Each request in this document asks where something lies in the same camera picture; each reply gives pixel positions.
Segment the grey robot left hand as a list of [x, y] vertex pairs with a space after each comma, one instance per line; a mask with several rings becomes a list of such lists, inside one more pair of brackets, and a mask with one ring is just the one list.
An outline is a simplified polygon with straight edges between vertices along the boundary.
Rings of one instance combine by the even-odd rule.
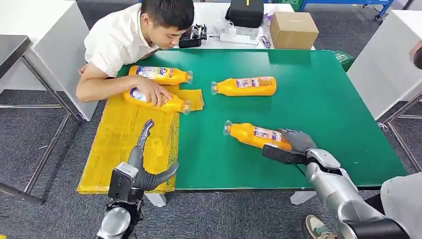
[[175, 162], [167, 170], [158, 174], [150, 173], [144, 168], [143, 153], [145, 143], [148, 136], [150, 135], [150, 130], [153, 128], [153, 126], [153, 119], [147, 120], [146, 123], [143, 125], [137, 143], [132, 148], [127, 162], [129, 165], [133, 166], [138, 170], [138, 173], [134, 178], [132, 187], [143, 191], [152, 191], [156, 189], [160, 184], [168, 181], [171, 177], [176, 175], [176, 172], [180, 166], [179, 162]]

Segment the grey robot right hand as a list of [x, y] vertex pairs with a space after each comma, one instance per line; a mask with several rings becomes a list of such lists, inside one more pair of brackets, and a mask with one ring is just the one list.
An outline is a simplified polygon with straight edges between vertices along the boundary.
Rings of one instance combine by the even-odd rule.
[[279, 132], [284, 134], [287, 142], [291, 145], [290, 152], [292, 153], [306, 155], [309, 149], [317, 148], [317, 145], [307, 133], [292, 129], [279, 129]]

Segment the person's right hand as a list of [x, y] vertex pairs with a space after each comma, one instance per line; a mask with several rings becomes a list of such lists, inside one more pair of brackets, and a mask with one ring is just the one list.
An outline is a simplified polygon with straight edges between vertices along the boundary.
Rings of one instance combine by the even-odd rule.
[[161, 85], [142, 76], [135, 76], [135, 86], [138, 92], [144, 95], [147, 103], [152, 106], [161, 106], [165, 100], [171, 99], [172, 95]]

